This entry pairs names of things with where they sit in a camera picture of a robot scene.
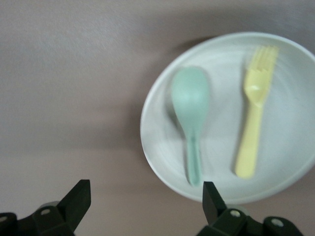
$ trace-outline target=yellow fork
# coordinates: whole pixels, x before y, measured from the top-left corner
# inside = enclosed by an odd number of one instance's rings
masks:
[[[235,174],[241,178],[251,178],[255,173],[263,106],[278,52],[279,49],[273,46],[257,49],[245,76],[243,89],[249,103],[235,165]]]

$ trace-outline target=gray table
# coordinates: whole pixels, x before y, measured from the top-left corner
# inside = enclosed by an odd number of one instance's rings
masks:
[[[139,122],[159,73],[209,37],[262,31],[315,52],[312,0],[64,0],[0,3],[0,212],[28,216],[79,179],[92,205],[78,236],[193,236],[201,204],[165,186]],[[314,234],[315,169],[244,205]]]

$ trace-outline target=fork handle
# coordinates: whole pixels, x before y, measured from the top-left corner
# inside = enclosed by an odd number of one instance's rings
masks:
[[[249,179],[256,169],[257,152],[263,107],[249,103],[244,133],[235,163],[235,174]]]

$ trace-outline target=green spoon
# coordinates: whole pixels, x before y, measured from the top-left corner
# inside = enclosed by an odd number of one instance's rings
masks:
[[[207,76],[197,67],[180,69],[172,81],[171,97],[187,141],[187,179],[198,186],[202,183],[199,140],[210,100]]]

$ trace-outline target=plate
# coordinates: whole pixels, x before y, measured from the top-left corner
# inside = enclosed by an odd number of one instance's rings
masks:
[[[279,47],[265,103],[256,172],[249,180],[234,174],[246,99],[246,65],[261,45]],[[146,98],[140,124],[143,151],[155,174],[175,192],[202,201],[202,186],[185,174],[185,139],[174,118],[170,82],[185,66],[209,76],[210,114],[200,142],[203,180],[212,181],[227,204],[243,204],[276,194],[315,164],[315,57],[301,45],[272,34],[233,33],[207,40],[176,58],[157,78]]]

